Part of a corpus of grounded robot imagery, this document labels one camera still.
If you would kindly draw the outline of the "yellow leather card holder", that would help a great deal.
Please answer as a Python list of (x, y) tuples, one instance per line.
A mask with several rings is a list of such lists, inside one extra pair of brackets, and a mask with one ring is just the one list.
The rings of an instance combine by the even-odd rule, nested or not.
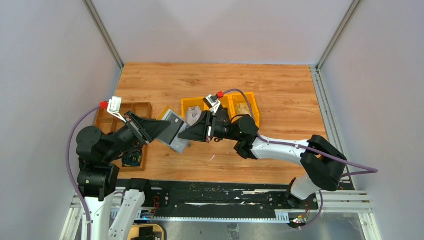
[(157, 137), (157, 140), (176, 153), (182, 154), (188, 146), (189, 141), (179, 138), (179, 133), (186, 130), (189, 125), (178, 113), (172, 110), (169, 105), (163, 108), (157, 120), (170, 123), (170, 126)]

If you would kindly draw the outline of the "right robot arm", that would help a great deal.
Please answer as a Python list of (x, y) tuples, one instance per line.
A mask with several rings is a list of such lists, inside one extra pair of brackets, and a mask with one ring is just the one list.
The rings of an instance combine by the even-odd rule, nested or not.
[(282, 140), (259, 134), (252, 116), (234, 118), (223, 111), (203, 111), (199, 119), (179, 133), (179, 138), (209, 143), (232, 140), (234, 150), (243, 159), (274, 159), (287, 161), (305, 170), (294, 178), (286, 190), (283, 202), (297, 208), (320, 190), (334, 192), (339, 188), (346, 167), (346, 157), (324, 137), (313, 135), (309, 140)]

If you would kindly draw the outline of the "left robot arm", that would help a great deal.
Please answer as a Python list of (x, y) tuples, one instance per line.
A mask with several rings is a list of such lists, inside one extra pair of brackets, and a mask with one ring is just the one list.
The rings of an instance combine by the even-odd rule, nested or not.
[(130, 179), (122, 205), (110, 222), (120, 171), (113, 162), (131, 150), (150, 144), (171, 125), (165, 120), (139, 117), (131, 111), (123, 119), (124, 126), (115, 132), (106, 134), (92, 125), (83, 128), (76, 137), (80, 162), (78, 194), (86, 215), (82, 236), (88, 240), (128, 239), (139, 209), (153, 199), (148, 179)]

